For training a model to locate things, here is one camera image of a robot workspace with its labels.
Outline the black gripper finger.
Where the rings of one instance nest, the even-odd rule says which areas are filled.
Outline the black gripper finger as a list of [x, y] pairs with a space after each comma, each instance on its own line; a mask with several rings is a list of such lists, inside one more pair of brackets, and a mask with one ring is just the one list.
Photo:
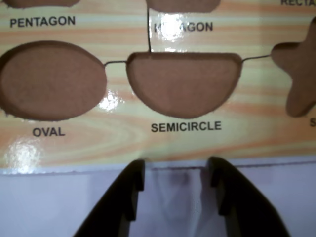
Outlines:
[[210, 157], [208, 170], [227, 236], [290, 236], [274, 206], [235, 166], [223, 158]]
[[76, 237], [127, 237], [136, 220], [138, 194], [144, 190], [145, 161], [131, 162], [85, 218]]

